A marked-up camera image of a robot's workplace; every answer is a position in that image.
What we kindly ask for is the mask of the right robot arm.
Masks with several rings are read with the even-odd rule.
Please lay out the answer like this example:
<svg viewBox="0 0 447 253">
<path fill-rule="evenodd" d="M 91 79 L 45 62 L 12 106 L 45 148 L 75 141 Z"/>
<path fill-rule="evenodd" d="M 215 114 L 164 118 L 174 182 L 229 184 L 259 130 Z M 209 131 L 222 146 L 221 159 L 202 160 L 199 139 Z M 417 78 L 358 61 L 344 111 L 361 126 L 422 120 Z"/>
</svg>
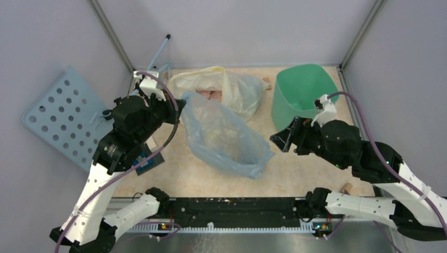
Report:
<svg viewBox="0 0 447 253">
<path fill-rule="evenodd" d="M 351 168 L 354 177 L 389 193 L 387 198 L 364 198 L 316 188 L 306 195 L 313 216 L 362 217 L 414 240 L 446 240 L 446 199 L 417 178 L 391 146 L 362 140 L 359 129 L 344 121 L 318 125 L 301 117 L 270 140 L 282 152 L 295 145 L 297 155 L 313 153 L 339 169 Z"/>
</svg>

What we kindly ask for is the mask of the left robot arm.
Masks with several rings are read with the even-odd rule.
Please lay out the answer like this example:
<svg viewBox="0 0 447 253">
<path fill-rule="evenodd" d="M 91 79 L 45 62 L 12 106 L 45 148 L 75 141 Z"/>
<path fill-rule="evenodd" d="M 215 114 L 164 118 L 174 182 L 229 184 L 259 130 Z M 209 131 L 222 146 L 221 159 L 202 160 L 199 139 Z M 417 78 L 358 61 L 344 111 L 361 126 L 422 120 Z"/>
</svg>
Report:
<svg viewBox="0 0 447 253">
<path fill-rule="evenodd" d="M 114 121 L 113 129 L 98 142 L 87 182 L 70 217 L 50 233 L 55 250 L 69 246 L 70 252 L 110 252 L 140 221 L 153 215 L 162 218 L 169 211 L 168 196 L 154 188 L 116 213 L 105 214 L 120 180 L 140 166 L 137 158 L 145 153 L 150 160 L 159 154 L 149 150 L 147 140 L 164 123 L 178 127 L 185 100 L 130 95 L 116 99 L 115 104 L 106 113 Z"/>
</svg>

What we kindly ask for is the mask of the green plastic trash bin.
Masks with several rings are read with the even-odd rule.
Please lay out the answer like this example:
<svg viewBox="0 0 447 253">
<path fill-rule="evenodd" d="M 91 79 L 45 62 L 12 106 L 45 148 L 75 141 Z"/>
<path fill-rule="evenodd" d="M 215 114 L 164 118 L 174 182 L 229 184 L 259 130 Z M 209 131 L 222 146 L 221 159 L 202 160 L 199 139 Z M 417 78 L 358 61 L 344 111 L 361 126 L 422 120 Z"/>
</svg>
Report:
<svg viewBox="0 0 447 253">
<path fill-rule="evenodd" d="M 304 64 L 280 71 L 271 107 L 275 128 L 283 130 L 295 116 L 314 118 L 318 113 L 314 101 L 337 91 L 335 82 L 320 65 Z"/>
</svg>

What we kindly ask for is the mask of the light blue plastic bag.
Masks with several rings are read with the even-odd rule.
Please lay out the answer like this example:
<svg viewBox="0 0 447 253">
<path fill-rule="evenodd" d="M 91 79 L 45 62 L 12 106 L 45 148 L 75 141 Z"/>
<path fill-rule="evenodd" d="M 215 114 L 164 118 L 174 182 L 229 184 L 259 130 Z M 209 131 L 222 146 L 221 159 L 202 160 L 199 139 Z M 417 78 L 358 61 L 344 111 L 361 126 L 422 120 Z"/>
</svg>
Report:
<svg viewBox="0 0 447 253">
<path fill-rule="evenodd" d="M 223 173 L 261 177 L 275 153 L 264 137 L 231 109 L 204 96 L 186 92 L 181 122 L 191 152 Z"/>
</svg>

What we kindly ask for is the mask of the translucent white yellow trash bag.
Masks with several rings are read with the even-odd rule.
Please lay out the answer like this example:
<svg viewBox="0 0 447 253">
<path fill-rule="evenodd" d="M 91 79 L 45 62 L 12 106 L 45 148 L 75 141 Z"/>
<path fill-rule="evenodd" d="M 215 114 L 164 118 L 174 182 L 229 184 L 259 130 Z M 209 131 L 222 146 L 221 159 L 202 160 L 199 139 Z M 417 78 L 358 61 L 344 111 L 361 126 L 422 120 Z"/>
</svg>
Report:
<svg viewBox="0 0 447 253">
<path fill-rule="evenodd" d="M 221 104 L 248 121 L 261 104 L 263 79 L 249 74 L 229 72 L 221 66 L 212 66 L 174 75 L 167 87 L 175 98 L 197 90 L 222 91 Z"/>
</svg>

